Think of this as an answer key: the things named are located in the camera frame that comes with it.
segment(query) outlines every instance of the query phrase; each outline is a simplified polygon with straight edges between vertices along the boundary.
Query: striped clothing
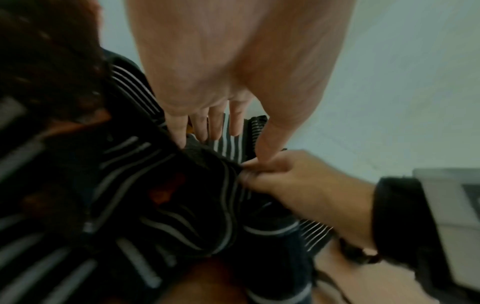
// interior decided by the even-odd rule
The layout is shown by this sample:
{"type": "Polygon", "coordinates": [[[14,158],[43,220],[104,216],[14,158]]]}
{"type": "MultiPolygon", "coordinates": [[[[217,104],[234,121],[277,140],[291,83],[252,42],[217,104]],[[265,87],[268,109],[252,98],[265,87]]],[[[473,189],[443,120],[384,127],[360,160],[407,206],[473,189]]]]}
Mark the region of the striped clothing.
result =
{"type": "MultiPolygon", "coordinates": [[[[165,128],[144,75],[128,60],[107,55],[116,90],[165,128]]],[[[326,244],[330,228],[298,221],[271,198],[236,183],[235,163],[254,157],[266,117],[248,120],[243,134],[232,137],[225,115],[222,138],[208,148],[189,135],[185,157],[143,134],[124,132],[113,114],[93,201],[83,216],[69,220],[81,224],[74,238],[81,242],[72,243],[10,202],[21,192],[15,185],[34,186],[42,179],[39,159],[46,147],[34,123],[28,128],[29,114],[19,103],[8,99],[0,107],[0,140],[6,143],[0,148],[0,303],[87,302],[108,292],[150,303],[198,258],[229,248],[251,302],[310,302],[307,252],[314,255],[326,244]],[[19,125],[23,131],[13,134],[19,125]],[[160,208],[139,195],[153,181],[182,170],[203,183],[188,183],[160,208]]]]}

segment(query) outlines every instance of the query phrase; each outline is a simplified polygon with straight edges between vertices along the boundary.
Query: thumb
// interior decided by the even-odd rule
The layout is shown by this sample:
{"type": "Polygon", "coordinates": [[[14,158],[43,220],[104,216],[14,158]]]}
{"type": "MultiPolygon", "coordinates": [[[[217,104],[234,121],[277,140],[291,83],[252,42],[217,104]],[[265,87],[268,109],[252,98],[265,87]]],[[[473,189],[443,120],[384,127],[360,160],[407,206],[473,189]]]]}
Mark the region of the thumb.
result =
{"type": "Polygon", "coordinates": [[[279,153],[295,132],[295,127],[277,124],[270,118],[255,145],[255,154],[260,162],[267,162],[279,153]]]}
{"type": "Polygon", "coordinates": [[[238,176],[238,180],[244,187],[250,190],[276,196],[278,194],[277,190],[281,189],[285,184],[286,174],[258,173],[244,170],[238,176]]]}

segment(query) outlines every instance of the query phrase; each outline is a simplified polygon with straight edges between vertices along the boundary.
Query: finger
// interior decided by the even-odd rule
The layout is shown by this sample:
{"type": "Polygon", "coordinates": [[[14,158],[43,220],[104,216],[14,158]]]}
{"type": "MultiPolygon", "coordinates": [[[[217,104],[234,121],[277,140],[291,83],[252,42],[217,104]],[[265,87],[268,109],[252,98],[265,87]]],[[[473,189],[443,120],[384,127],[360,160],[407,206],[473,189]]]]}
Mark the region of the finger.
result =
{"type": "Polygon", "coordinates": [[[244,117],[251,102],[230,101],[230,135],[238,136],[244,130],[244,117]]]}
{"type": "Polygon", "coordinates": [[[210,131],[211,140],[218,140],[222,136],[226,107],[227,101],[224,101],[208,110],[208,130],[210,131]]]}
{"type": "Polygon", "coordinates": [[[269,161],[289,141],[296,128],[284,127],[272,118],[267,121],[255,145],[255,154],[260,162],[269,161]]]}
{"type": "Polygon", "coordinates": [[[205,142],[209,137],[209,131],[207,128],[208,115],[208,108],[201,109],[197,113],[190,115],[193,132],[195,133],[196,138],[201,142],[205,142]]]}
{"type": "Polygon", "coordinates": [[[242,167],[250,171],[286,172],[290,171],[299,158],[300,151],[281,151],[267,162],[260,162],[254,158],[242,164],[242,167]]]}
{"type": "Polygon", "coordinates": [[[189,117],[187,115],[173,116],[165,112],[165,121],[172,140],[178,147],[183,149],[187,144],[187,124],[189,123],[189,117]]]}
{"type": "Polygon", "coordinates": [[[256,173],[244,170],[238,176],[238,180],[250,190],[275,196],[276,189],[284,186],[286,175],[287,173],[256,173]]]}

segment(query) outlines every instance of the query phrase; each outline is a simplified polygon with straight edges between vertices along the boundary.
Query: hair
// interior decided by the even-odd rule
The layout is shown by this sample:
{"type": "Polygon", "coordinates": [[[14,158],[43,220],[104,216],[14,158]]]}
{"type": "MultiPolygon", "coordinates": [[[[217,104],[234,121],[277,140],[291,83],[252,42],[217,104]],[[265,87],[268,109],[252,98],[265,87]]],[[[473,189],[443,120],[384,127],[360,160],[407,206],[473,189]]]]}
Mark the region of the hair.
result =
{"type": "Polygon", "coordinates": [[[76,121],[103,107],[105,74],[91,0],[0,0],[0,98],[76,121]]]}

